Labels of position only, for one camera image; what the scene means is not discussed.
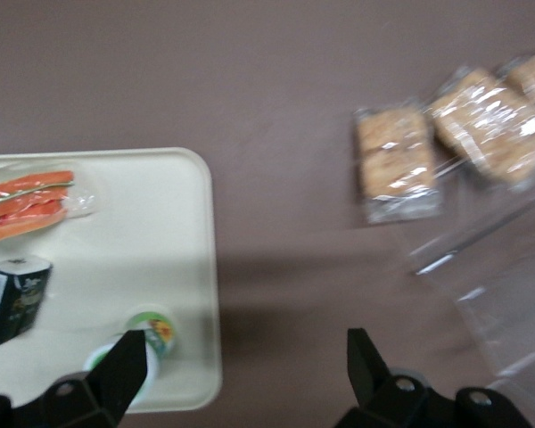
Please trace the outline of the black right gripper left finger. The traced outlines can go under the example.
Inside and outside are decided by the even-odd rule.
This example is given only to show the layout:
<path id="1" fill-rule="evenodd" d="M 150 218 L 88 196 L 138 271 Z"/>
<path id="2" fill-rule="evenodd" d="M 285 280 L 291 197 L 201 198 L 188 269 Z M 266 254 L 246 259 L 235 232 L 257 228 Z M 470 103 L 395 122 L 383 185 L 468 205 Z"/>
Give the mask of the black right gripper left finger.
<path id="1" fill-rule="evenodd" d="M 144 333 L 125 333 L 92 370 L 68 374 L 13 410 L 14 427 L 116 427 L 146 378 Z"/>

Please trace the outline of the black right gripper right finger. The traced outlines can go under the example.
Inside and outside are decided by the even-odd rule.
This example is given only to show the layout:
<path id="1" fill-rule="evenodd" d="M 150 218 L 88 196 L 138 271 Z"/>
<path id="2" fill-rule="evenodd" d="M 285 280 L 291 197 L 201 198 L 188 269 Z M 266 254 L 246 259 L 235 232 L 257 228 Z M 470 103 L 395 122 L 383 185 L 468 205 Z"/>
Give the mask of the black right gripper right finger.
<path id="1" fill-rule="evenodd" d="M 394 374 L 363 328 L 347 332 L 347 371 L 358 427 L 447 427 L 434 396 L 411 374 Z"/>

